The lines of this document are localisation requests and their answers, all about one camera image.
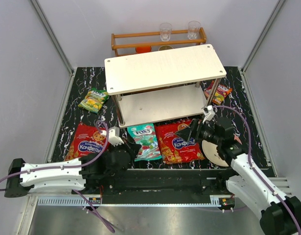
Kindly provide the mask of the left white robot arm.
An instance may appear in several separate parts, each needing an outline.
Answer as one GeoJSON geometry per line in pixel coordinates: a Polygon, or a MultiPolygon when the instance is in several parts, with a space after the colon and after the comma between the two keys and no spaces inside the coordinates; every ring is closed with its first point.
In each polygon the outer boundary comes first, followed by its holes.
{"type": "Polygon", "coordinates": [[[124,140],[103,153],[50,164],[29,164],[14,159],[9,167],[4,196],[17,198],[29,193],[61,190],[82,191],[100,180],[125,172],[137,157],[141,144],[124,140]]]}

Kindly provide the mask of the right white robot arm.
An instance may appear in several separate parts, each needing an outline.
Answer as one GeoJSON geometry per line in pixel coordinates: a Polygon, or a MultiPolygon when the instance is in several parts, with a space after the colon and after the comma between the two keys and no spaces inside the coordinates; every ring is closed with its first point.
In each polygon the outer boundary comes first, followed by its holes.
{"type": "Polygon", "coordinates": [[[209,142],[230,169],[218,178],[227,191],[236,195],[259,219],[266,235],[301,235],[301,201],[280,190],[254,163],[250,151],[234,138],[227,118],[219,118],[214,127],[198,119],[176,132],[185,141],[209,142]]]}

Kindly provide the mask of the green yellow Fox's candy bag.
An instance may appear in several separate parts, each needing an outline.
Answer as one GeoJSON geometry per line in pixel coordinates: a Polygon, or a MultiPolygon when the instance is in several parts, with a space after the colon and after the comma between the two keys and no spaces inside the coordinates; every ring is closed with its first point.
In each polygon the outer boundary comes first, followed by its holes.
{"type": "Polygon", "coordinates": [[[83,108],[89,112],[98,114],[103,104],[108,100],[109,94],[106,90],[98,90],[91,88],[85,98],[78,104],[79,108],[83,108]]]}

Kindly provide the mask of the teal Fox's mint candy bag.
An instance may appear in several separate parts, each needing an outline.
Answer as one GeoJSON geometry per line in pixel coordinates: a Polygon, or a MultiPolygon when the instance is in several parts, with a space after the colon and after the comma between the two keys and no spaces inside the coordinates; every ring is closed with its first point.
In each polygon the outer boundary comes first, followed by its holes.
{"type": "Polygon", "coordinates": [[[135,158],[135,162],[152,161],[162,158],[154,124],[148,123],[130,126],[127,128],[127,132],[136,144],[141,145],[137,157],[135,158]]]}

